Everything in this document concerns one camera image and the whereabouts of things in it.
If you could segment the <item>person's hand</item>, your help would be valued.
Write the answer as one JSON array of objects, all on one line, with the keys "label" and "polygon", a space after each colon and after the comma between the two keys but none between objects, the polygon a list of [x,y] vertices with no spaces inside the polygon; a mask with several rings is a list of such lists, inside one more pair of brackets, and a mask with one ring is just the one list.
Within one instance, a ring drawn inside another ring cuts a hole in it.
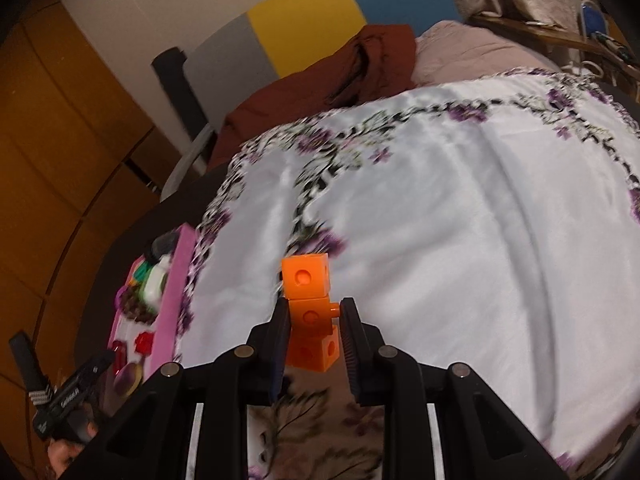
[{"label": "person's hand", "polygon": [[47,447],[47,456],[52,476],[55,479],[60,478],[84,447],[83,444],[65,439],[51,439]]}]

